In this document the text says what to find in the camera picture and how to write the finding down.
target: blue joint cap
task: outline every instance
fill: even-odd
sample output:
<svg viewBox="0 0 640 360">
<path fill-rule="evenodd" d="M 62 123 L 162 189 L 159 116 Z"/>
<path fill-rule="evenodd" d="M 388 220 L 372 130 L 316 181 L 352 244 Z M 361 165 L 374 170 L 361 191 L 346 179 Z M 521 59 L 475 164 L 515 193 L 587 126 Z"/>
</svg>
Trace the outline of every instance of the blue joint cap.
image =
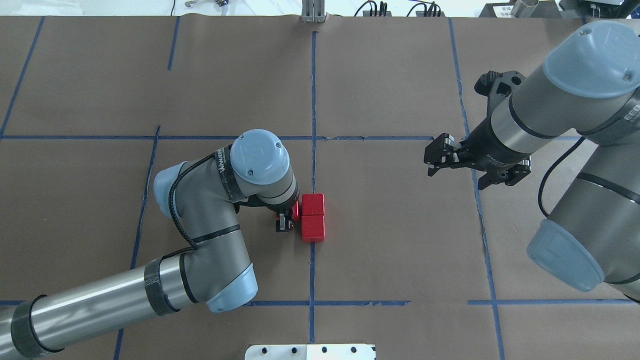
<svg viewBox="0 0 640 360">
<path fill-rule="evenodd" d="M 257 292 L 258 283 L 251 263 L 222 291 L 207 300 L 207 306 L 213 313 L 233 310 L 251 301 Z"/>
<path fill-rule="evenodd" d="M 240 135 L 231 146 L 230 157 L 236 174 L 251 184 L 273 184 L 289 169 L 287 149 L 277 136 L 263 129 Z"/>
<path fill-rule="evenodd" d="M 551 83 L 573 95 L 621 96 L 640 86 L 640 39 L 619 22 L 591 22 L 553 49 L 542 69 Z"/>
<path fill-rule="evenodd" d="M 160 206 L 160 211 L 168 218 L 171 218 L 171 213 L 169 212 L 169 189 L 176 178 L 178 178 L 178 175 L 180 175 L 180 169 L 184 163 L 186 163 L 186 161 L 160 171 L 154 179 L 154 196 L 156 197 L 156 202 L 158 206 Z M 175 193 L 173 193 L 173 209 L 175 210 L 175 214 L 178 215 L 178 210 L 175 208 Z"/>
<path fill-rule="evenodd" d="M 534 263 L 580 291 L 591 291 L 604 281 L 602 268 L 564 227 L 544 219 L 527 246 Z"/>
</svg>

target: white sticker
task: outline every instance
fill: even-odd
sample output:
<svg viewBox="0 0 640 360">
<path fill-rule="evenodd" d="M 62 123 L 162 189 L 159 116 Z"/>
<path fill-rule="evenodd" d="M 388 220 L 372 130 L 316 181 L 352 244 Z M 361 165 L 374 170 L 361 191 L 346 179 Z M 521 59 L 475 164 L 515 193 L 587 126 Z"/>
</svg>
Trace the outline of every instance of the white sticker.
<svg viewBox="0 0 640 360">
<path fill-rule="evenodd" d="M 513 6 L 494 6 L 493 12 L 495 13 L 495 17 L 513 17 L 511 11 L 513 10 Z"/>
</svg>

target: white metal bracket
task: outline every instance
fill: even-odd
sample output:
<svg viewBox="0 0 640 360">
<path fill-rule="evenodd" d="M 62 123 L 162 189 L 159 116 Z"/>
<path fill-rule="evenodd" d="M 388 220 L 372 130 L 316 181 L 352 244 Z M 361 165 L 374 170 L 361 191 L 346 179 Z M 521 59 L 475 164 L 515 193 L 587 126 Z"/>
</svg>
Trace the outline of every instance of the white metal bracket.
<svg viewBox="0 0 640 360">
<path fill-rule="evenodd" d="M 302 0 L 302 22 L 324 22 L 324 0 Z"/>
<path fill-rule="evenodd" d="M 375 360 L 376 346 L 368 344 L 253 345 L 244 360 Z"/>
</svg>

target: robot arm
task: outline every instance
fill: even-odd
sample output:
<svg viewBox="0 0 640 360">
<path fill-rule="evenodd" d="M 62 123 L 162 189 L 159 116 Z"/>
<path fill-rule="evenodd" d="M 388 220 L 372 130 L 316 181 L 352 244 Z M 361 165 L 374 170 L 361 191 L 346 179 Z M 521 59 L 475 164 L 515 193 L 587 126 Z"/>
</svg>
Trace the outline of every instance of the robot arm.
<svg viewBox="0 0 640 360">
<path fill-rule="evenodd" d="M 298 200 L 298 185 L 289 155 L 274 134 L 256 129 L 202 160 L 163 170 L 154 181 L 163 213 L 177 214 L 197 250 L 1 312 L 0 358 L 48 356 L 197 302 L 219 313 L 250 301 L 258 287 L 234 203 L 249 197 L 254 205 L 279 213 L 290 209 Z"/>
<path fill-rule="evenodd" d="M 640 40 L 616 22 L 578 29 L 527 79 L 483 75 L 487 118 L 456 143 L 442 134 L 425 149 L 429 176 L 439 169 L 485 171 L 482 190 L 513 186 L 529 155 L 569 129 L 598 144 L 529 244 L 539 266 L 582 291 L 606 282 L 640 299 Z"/>
</svg>

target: white floor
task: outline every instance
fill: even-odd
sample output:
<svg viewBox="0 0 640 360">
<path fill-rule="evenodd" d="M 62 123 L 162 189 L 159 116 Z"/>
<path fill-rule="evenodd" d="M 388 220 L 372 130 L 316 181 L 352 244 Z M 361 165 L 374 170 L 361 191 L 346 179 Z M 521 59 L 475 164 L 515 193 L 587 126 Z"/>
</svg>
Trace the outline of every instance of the white floor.
<svg viewBox="0 0 640 360">
<path fill-rule="evenodd" d="M 213 0 L 200 0 L 191 8 L 187 8 L 184 1 L 176 0 L 174 15 L 221 15 L 221 8 Z M 326 0 L 325 7 L 328 13 L 353 16 L 363 2 L 364 0 Z M 450 17 L 477 17 L 486 2 L 437 1 L 442 11 Z M 406 16 L 415 4 L 416 2 L 411 0 L 389 0 L 388 10 L 393 16 Z M 169 15 L 172 6 L 172 0 L 2 0 L 0 15 Z M 416 10 L 422 10 L 422 7 L 419 6 Z M 229 0 L 227 15 L 299 15 L 301 11 L 301 0 Z"/>
</svg>

